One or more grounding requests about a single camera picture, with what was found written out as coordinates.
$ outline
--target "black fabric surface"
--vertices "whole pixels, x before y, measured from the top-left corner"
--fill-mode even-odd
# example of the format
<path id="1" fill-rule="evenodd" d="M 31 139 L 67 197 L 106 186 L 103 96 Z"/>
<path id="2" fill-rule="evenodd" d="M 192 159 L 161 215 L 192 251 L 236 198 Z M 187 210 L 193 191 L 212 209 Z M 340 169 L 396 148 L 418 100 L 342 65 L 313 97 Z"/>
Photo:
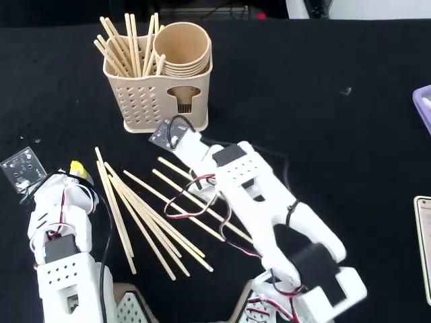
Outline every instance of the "black fabric surface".
<path id="1" fill-rule="evenodd" d="M 355 267 L 368 288 L 367 299 L 337 321 L 431 319 L 413 214 L 414 196 L 431 195 L 431 138 L 411 100 L 414 89 L 431 83 L 431 21 L 203 26 L 214 60 L 204 133 L 289 155 L 293 193 L 341 238 L 344 265 Z M 144 34 L 146 26 L 138 29 Z M 100 26 L 0 30 L 0 159 L 30 145 L 48 171 L 78 159 L 97 178 L 98 145 L 116 170 L 129 170 L 172 196 L 151 174 L 154 167 L 172 174 L 156 161 L 172 156 L 147 143 L 148 135 L 123 129 L 92 44 L 98 33 Z M 267 160 L 280 174 L 281 161 Z M 131 185 L 162 211 L 160 201 Z M 20 196 L 6 177 L 0 187 L 2 322 L 42 322 L 26 236 L 31 208 L 18 205 Z M 175 269 L 178 280 L 172 282 L 136 225 L 124 218 L 138 274 L 130 273 L 117 236 L 108 265 L 115 281 L 139 287 L 161 322 L 227 319 L 246 281 L 262 270 L 258 260 L 182 220 L 174 225 L 201 247 L 215 271 L 184 254 L 192 276 Z M 100 260 L 107 235 L 102 207 L 91 220 L 93 255 Z M 208 215 L 203 221 L 216 227 Z M 285 228 L 276 232 L 288 252 L 304 243 Z"/>

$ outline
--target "utensil holder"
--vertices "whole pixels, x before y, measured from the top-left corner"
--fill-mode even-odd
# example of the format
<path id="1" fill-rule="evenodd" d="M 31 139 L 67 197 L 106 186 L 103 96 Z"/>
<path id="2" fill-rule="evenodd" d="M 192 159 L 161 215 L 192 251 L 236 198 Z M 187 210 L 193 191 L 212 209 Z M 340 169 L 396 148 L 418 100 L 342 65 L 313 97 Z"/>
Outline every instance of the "utensil holder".
<path id="1" fill-rule="evenodd" d="M 117 41 L 125 41 L 126 36 Z M 116 51 L 112 40 L 108 46 Z M 147 36 L 138 38 L 139 57 L 143 62 Z M 146 77 L 120 77 L 116 76 L 114 69 L 104 59 L 103 73 L 109 80 L 115 99 L 123 115 L 123 125 L 130 133 L 152 133 L 165 118 L 172 118 L 176 114 L 183 114 L 198 131 L 204 130 L 208 125 L 208 92 L 209 76 L 213 69 L 212 55 L 208 66 L 196 76 L 179 78 L 165 75 L 150 75 Z M 193 96 L 190 113 L 180 113 L 175 96 L 168 93 L 169 89 L 180 86 L 196 87 L 200 93 Z"/>

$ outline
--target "wooden chopstick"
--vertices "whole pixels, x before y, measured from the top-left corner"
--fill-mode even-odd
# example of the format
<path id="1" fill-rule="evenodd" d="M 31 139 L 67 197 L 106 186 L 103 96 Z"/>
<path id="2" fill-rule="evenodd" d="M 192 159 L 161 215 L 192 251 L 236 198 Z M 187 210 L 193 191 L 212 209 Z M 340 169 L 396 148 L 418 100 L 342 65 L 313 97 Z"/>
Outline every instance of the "wooden chopstick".
<path id="1" fill-rule="evenodd" d="M 111 32 L 114 34 L 114 36 L 119 40 L 119 44 L 122 50 L 126 53 L 129 53 L 129 43 L 126 42 L 126 40 L 120 36 L 119 32 L 117 31 L 114 24 L 110 21 L 109 18 L 105 18 L 105 22 L 108 25 Z"/>
<path id="2" fill-rule="evenodd" d="M 146 202 L 144 202 L 133 190 L 131 190 L 117 175 L 117 173 L 109 166 L 108 163 L 105 163 L 106 168 L 108 171 L 115 177 L 118 178 L 119 182 L 123 186 L 125 190 L 130 190 L 131 194 L 136 198 L 137 201 L 139 201 L 142 206 L 148 211 L 149 216 L 163 229 L 165 230 L 170 236 L 172 236 L 181 246 L 183 246 L 183 243 L 186 246 L 183 246 L 187 251 L 192 251 L 196 253 L 199 257 L 205 258 L 205 254 L 200 251 L 198 247 L 196 247 L 194 244 L 192 244 L 186 237 L 184 237 L 178 230 L 176 230 L 174 227 L 167 222 L 161 215 L 159 215 L 157 212 L 155 212 Z"/>
<path id="3" fill-rule="evenodd" d="M 113 168 L 105 162 L 105 167 L 106 169 L 111 173 L 112 177 L 116 180 L 116 182 L 120 185 L 120 187 L 123 189 L 123 193 L 127 192 L 129 187 L 121 180 L 121 178 L 119 178 L 119 176 L 117 175 L 117 173 L 113 170 Z M 181 253 L 178 251 L 178 249 L 175 248 L 175 246 L 170 242 L 170 240 L 168 239 L 168 237 L 165 236 L 165 234 L 162 232 L 162 230 L 160 230 L 160 228 L 157 226 L 157 224 L 152 221 L 150 216 L 147 216 L 146 212 L 145 214 L 139 214 L 139 216 L 141 217 L 145 217 L 145 219 L 143 218 L 143 220 L 145 222 L 148 222 L 148 226 L 150 227 L 150 229 L 153 231 L 154 235 L 159 235 L 160 238 L 162 238 L 164 240 L 164 242 L 169 246 L 169 248 L 179 257 L 181 258 Z"/>
<path id="4" fill-rule="evenodd" d="M 159 32 L 159 14 L 157 12 L 154 13 L 154 34 L 157 35 Z"/>
<path id="5" fill-rule="evenodd" d="M 148 76 L 150 74 L 151 68 L 153 67 L 153 61 L 154 61 L 155 55 L 156 55 L 156 52 L 152 50 L 150 59 L 148 60 L 147 69 L 145 70 L 145 73 L 143 74 L 143 76 Z"/>
<path id="6" fill-rule="evenodd" d="M 109 55 L 105 48 L 99 43 L 98 40 L 94 41 L 94 45 L 96 45 L 97 49 L 102 53 L 104 58 L 108 61 L 109 65 L 115 70 L 115 73 L 119 76 L 125 77 L 126 74 L 122 72 L 120 67 L 115 63 L 114 59 Z"/>
<path id="7" fill-rule="evenodd" d="M 150 50 L 152 47 L 153 30 L 154 30 L 154 15 L 151 16 L 150 26 L 148 27 L 147 44 L 145 46 L 145 56 L 143 58 L 143 72 L 147 71 L 147 66 L 149 65 L 148 61 L 150 58 Z"/>
<path id="8" fill-rule="evenodd" d="M 117 194 L 120 196 L 120 199 L 122 200 L 122 202 L 126 206 L 126 209 L 129 211 L 129 213 L 132 216 L 133 220 L 135 220 L 136 225 L 141 230 L 143 236 L 147 240 L 147 242 L 150 245 L 151 249 L 156 254 L 156 256 L 157 256 L 158 260 L 160 261 L 160 263 L 162 264 L 164 270 L 166 271 L 166 273 L 168 274 L 168 276 L 173 281 L 175 281 L 176 277 L 175 277 L 174 273 L 172 272 L 172 269 L 169 267 L 168 263 L 166 262 L 166 260 L 164 259 L 164 257 L 160 253 L 160 251 L 158 250 L 156 244 L 154 243 L 154 241 L 152 240 L 152 238 L 148 234 L 147 230 L 145 229 L 145 227 L 143 226 L 143 224 L 140 222 L 139 218 L 137 217 L 136 213 L 132 209 L 132 206 L 129 204 L 129 200 L 126 197 L 125 192 L 122 190 L 122 188 L 120 187 L 120 185 L 116 182 L 116 180 L 111 175 L 109 176 L 109 180 L 112 183 L 112 185 L 114 186 Z"/>
<path id="9" fill-rule="evenodd" d="M 127 57 L 125 56 L 125 54 L 121 50 L 121 47 L 117 41 L 117 38 L 115 37 L 115 35 L 111 31 L 111 29 L 108 27 L 108 24 L 106 23 L 106 20 L 104 19 L 104 17 L 100 17 L 100 22 L 102 23 L 103 28 L 106 30 L 106 33 L 108 34 L 109 38 L 111 39 L 111 42 L 114 44 L 115 50 L 120 55 L 120 58 L 123 60 L 124 65 L 126 66 L 126 69 L 128 69 L 131 73 L 132 68 L 131 68 L 129 62 L 127 61 Z"/>
<path id="10" fill-rule="evenodd" d="M 136 72 L 136 60 L 135 58 L 135 49 L 133 47 L 133 37 L 132 37 L 132 28 L 130 24 L 130 15 L 128 13 L 124 14 L 124 19 L 126 21 L 126 30 L 127 30 L 127 40 L 129 41 L 129 51 L 130 51 L 130 57 L 132 62 L 132 70 L 133 70 L 133 76 L 137 76 Z"/>
<path id="11" fill-rule="evenodd" d="M 150 210 L 151 207 L 149 207 L 139 196 L 137 196 L 136 193 L 134 193 L 129 188 L 131 194 L 147 209 Z M 180 234 L 175 228 L 173 228 L 165 219 L 162 218 L 161 215 L 157 214 L 155 211 L 150 212 L 150 215 L 154 216 L 154 220 L 158 221 L 158 224 L 160 224 L 161 227 L 164 228 L 164 230 L 175 240 L 177 241 L 199 264 L 201 264 L 205 269 L 207 269 L 209 272 L 213 272 L 214 269 L 206 262 L 200 255 L 198 255 L 194 250 L 191 249 L 191 247 L 194 247 L 194 245 L 188 241 L 182 234 Z"/>
<path id="12" fill-rule="evenodd" d="M 137 201 L 135 199 L 135 197 L 130 193 L 129 189 L 125 190 L 125 188 L 122 186 L 122 184 L 119 183 L 119 181 L 121 181 L 121 180 L 119 180 L 118 178 L 113 179 L 112 176 L 111 176 L 111 178 L 112 178 L 112 180 L 114 180 L 114 182 L 116 182 L 116 185 L 118 186 L 118 189 L 121 190 L 121 193 L 126 198 L 126 200 L 129 203 L 129 205 L 131 205 L 137 211 L 137 213 L 141 217 L 141 219 L 148 225 L 148 227 L 150 228 L 150 230 L 153 231 L 153 234 L 156 237 L 156 239 L 159 241 L 159 243 L 161 243 L 161 245 L 163 246 L 163 248 L 169 253 L 169 255 L 172 257 L 172 259 L 175 261 L 175 263 L 181 269 L 181 271 L 187 277 L 190 277 L 189 271 L 186 269 L 186 267 L 181 262 L 181 260 L 179 259 L 179 257 L 172 251 L 172 249 L 168 246 L 168 244 L 165 243 L 165 241 L 162 239 L 162 237 L 159 236 L 156 233 L 156 232 L 161 231 L 160 228 L 153 222 L 153 220 L 149 216 L 147 216 L 146 210 L 139 204 L 139 201 Z"/>
<path id="13" fill-rule="evenodd" d="M 136 32 L 136 20 L 135 15 L 132 13 L 130 15 L 130 24 L 132 27 L 132 39 L 133 39 L 133 52 L 135 53 L 135 64 L 136 64 L 136 73 L 138 77 L 142 76 L 141 73 L 141 59 L 139 58 L 139 49 L 137 46 L 137 32 Z"/>
<path id="14" fill-rule="evenodd" d="M 171 185 L 171 187 L 173 187 L 173 189 L 177 190 L 178 192 L 183 192 L 183 195 L 185 197 L 187 197 L 190 201 L 192 201 L 193 203 L 195 203 L 197 206 L 199 206 L 201 208 L 205 207 L 205 205 L 200 200 L 196 199 L 189 192 L 183 190 L 179 185 L 177 185 L 176 183 L 174 183 L 171 179 L 169 179 L 167 176 L 163 175 L 158 170 L 152 170 L 152 172 L 158 178 L 160 178 L 161 180 L 163 180 L 165 183 Z M 213 217 L 215 217 L 218 221 L 220 221 L 220 222 L 224 221 L 224 219 L 223 219 L 223 217 L 221 215 L 217 214 L 216 212 L 214 212 L 210 208 L 207 209 L 207 212 L 209 214 L 211 214 Z M 231 224 L 230 222 L 226 223 L 226 227 L 228 227 L 229 229 L 231 229 L 233 232 L 235 232 L 236 234 L 238 234 L 240 237 L 242 237 L 243 239 L 245 239 L 247 242 L 250 242 L 251 244 L 253 243 L 253 241 L 251 240 L 250 237 L 248 237 L 244 232 L 242 232 L 241 230 L 239 230 L 235 225 Z"/>
<path id="15" fill-rule="evenodd" d="M 166 59 L 166 55 L 162 54 L 162 56 L 160 56 L 159 63 L 157 64 L 156 75 L 162 74 L 162 69 L 163 69 L 163 64 L 165 59 Z"/>
<path id="16" fill-rule="evenodd" d="M 159 162 L 161 162 L 162 164 L 164 164 L 165 166 L 168 166 L 171 170 L 173 170 L 174 172 L 177 172 L 178 174 L 180 174 L 182 177 L 186 178 L 187 180 L 193 180 L 193 177 L 191 177 L 191 175 L 189 173 L 182 170 L 178 166 L 175 166 L 173 163 L 167 161 L 163 157 L 159 157 L 157 160 Z"/>
<path id="17" fill-rule="evenodd" d="M 151 193 L 153 193 L 154 195 L 156 195 L 159 199 L 163 200 L 166 203 L 169 203 L 169 199 L 166 196 L 164 196 L 162 193 L 158 192 L 157 190 L 155 190 L 151 186 L 147 185 L 142 180 L 140 180 L 138 177 L 132 175 L 128 171 L 124 170 L 123 172 L 128 177 L 130 177 L 132 180 L 134 180 L 136 183 L 138 183 L 139 185 L 141 185 L 142 187 L 146 188 L 148 191 L 150 191 Z M 178 212 L 186 213 L 186 211 L 184 209 L 180 208 L 175 203 L 171 203 L 171 207 L 173 207 L 174 209 L 176 209 Z M 192 222 L 194 222 L 195 224 L 197 224 L 199 227 L 201 227 L 202 229 L 204 229 L 206 232 L 208 232 L 212 236 L 216 237 L 218 240 L 224 242 L 223 237 L 219 233 L 217 233 L 214 230 L 212 230 L 212 228 L 208 227 L 206 224 L 202 223 L 200 220 L 196 219 L 195 217 L 190 217 L 189 219 Z"/>
<path id="18" fill-rule="evenodd" d="M 111 207 L 114 209 L 114 218 L 115 218 L 115 216 L 117 216 L 117 220 L 115 222 L 116 225 L 117 225 L 117 229 L 125 237 L 126 246 L 127 246 L 127 249 L 128 249 L 128 251 L 130 253 L 130 256 L 134 257 L 132 245 L 131 245 L 130 239 L 129 239 L 129 235 L 127 234 L 127 230 L 126 230 L 126 227 L 124 225 L 123 218 L 121 217 L 119 206 L 117 204 L 117 201 L 115 200 L 114 191 L 112 190 L 112 186 L 110 185 L 110 182 L 109 182 L 109 179 L 108 179 L 108 174 L 106 173 L 106 169 L 105 169 L 104 164 L 103 164 L 102 154 L 100 153 L 99 147 L 95 147 L 94 150 L 96 151 L 96 155 L 97 155 L 97 158 L 98 158 L 98 161 L 100 163 L 101 170 L 102 170 L 101 178 L 106 183 L 106 188 L 107 188 L 107 191 L 108 191 L 106 193 L 106 195 L 109 194 L 109 197 L 110 197 L 110 199 L 112 201 L 112 206 Z"/>
<path id="19" fill-rule="evenodd" d="M 105 39 L 103 39 L 102 35 L 97 35 L 97 39 L 102 44 L 103 48 L 107 51 L 108 55 L 112 57 L 112 59 L 115 62 L 115 65 L 120 69 L 121 73 L 123 74 L 123 77 L 129 76 L 126 69 L 124 68 L 123 64 L 121 64 L 118 57 L 115 55 L 114 51 L 108 46 L 108 44 L 105 42 Z"/>
<path id="20" fill-rule="evenodd" d="M 102 181 L 103 188 L 105 190 L 106 197 L 108 198 L 108 203 L 109 203 L 110 208 L 112 210 L 112 214 L 114 214 L 114 207 L 113 207 L 111 196 L 110 196 L 110 193 L 109 193 L 109 190 L 108 190 L 109 183 L 106 182 L 106 178 L 104 177 L 104 167 L 100 164 L 99 161 L 96 162 L 96 165 L 97 165 L 97 169 L 99 171 L 99 175 L 100 175 L 100 179 Z M 127 248 L 127 243 L 125 241 L 125 236 L 120 231 L 119 224 L 118 224 L 118 219 L 115 216 L 114 216 L 114 221 L 115 221 L 115 225 L 117 227 L 117 231 L 119 232 L 119 235 L 120 235 L 121 244 L 123 245 L 124 253 L 126 254 L 126 258 L 127 258 L 127 262 L 129 263 L 130 270 L 131 270 L 132 274 L 136 275 L 136 268 L 135 268 L 135 265 L 133 264 L 133 259 L 132 259 L 131 255 L 130 255 L 130 251 Z"/>

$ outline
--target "yellow component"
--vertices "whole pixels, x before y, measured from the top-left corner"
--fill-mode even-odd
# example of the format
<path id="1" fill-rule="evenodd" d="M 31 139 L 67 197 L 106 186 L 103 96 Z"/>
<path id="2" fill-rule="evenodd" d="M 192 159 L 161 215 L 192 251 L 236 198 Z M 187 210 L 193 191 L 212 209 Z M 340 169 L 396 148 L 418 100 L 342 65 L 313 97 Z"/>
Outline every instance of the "yellow component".
<path id="1" fill-rule="evenodd" d="M 77 160 L 72 160 L 72 162 L 70 163 L 69 173 L 74 174 L 76 176 L 79 176 L 79 177 L 83 178 L 84 180 L 86 180 L 88 177 L 86 169 Z"/>

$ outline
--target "purple container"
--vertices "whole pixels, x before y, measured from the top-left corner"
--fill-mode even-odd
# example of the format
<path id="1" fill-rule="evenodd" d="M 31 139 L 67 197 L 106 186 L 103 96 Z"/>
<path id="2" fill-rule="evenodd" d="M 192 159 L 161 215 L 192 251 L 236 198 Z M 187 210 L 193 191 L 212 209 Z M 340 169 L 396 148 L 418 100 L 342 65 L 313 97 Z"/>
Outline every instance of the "purple container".
<path id="1" fill-rule="evenodd" d="M 431 85 L 413 92 L 413 102 L 431 135 Z"/>

